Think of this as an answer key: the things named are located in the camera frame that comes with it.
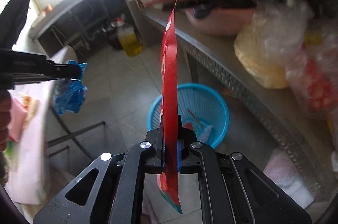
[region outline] pink plastic basin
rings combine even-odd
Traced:
[[[193,9],[185,9],[191,24],[201,33],[214,36],[234,36],[251,21],[255,8],[215,8],[203,18],[196,19]]]

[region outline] cooking oil bottle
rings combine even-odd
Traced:
[[[126,24],[121,18],[117,20],[117,38],[128,56],[135,56],[143,50],[143,46],[138,40],[134,28]]]

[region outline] person's hand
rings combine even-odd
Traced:
[[[12,105],[11,95],[7,90],[0,90],[0,151],[6,149],[8,137],[7,126],[11,121],[10,109]]]

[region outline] metal frame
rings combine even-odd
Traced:
[[[48,154],[48,158],[51,158],[51,157],[53,157],[53,156],[55,156],[55,155],[57,155],[57,154],[59,154],[59,153],[65,151],[65,150],[69,150],[69,146],[65,146],[65,147],[63,147],[62,149],[59,149],[59,150],[57,150],[57,151],[54,151],[54,152]]]
[[[80,148],[81,151],[83,151],[83,153],[90,159],[90,160],[94,160],[95,158],[91,156],[91,154],[89,153],[89,151],[87,151],[83,146],[82,144],[76,139],[77,136],[87,132],[87,131],[90,131],[98,126],[101,126],[103,125],[105,127],[105,121],[100,121],[96,124],[93,124],[93,125],[90,125],[88,127],[85,127],[83,129],[80,129],[78,131],[75,131],[75,132],[71,132],[69,130],[69,128],[67,127],[67,125],[65,124],[65,122],[63,122],[63,120],[61,119],[61,117],[57,114],[57,112],[55,111],[54,107],[50,107],[53,115],[55,116],[56,120],[59,122],[59,124],[61,125],[61,127],[63,128],[63,130],[68,134],[68,135],[65,135],[65,136],[61,136],[59,138],[56,138],[56,139],[53,139],[53,140],[50,140],[47,142],[47,147],[50,148],[50,147],[53,147],[55,145],[58,145],[62,142],[65,142],[69,139],[72,139],[74,141],[74,143]]]

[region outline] tiled floor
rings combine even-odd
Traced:
[[[105,130],[98,127],[82,134],[78,140],[95,157],[103,152],[118,154],[144,140],[148,110],[162,89],[159,71],[160,44],[146,48],[139,56],[127,57],[124,51],[106,47],[88,60],[84,84],[87,99],[78,114],[62,116],[72,131],[106,121]],[[178,51],[178,84],[189,81],[183,52]],[[203,67],[199,67],[200,83],[221,91],[223,86]],[[236,99],[226,97],[230,111],[230,126],[217,151],[241,151],[260,169],[267,163],[277,143],[251,113]],[[64,135],[55,118],[47,120],[47,139]],[[67,141],[50,148],[49,153],[69,145],[70,148],[50,159],[51,163],[77,175],[90,160]],[[196,175],[180,175],[179,196],[183,215],[178,214],[161,196],[155,175],[146,175],[145,192],[149,196],[160,223],[202,223],[198,180]]]

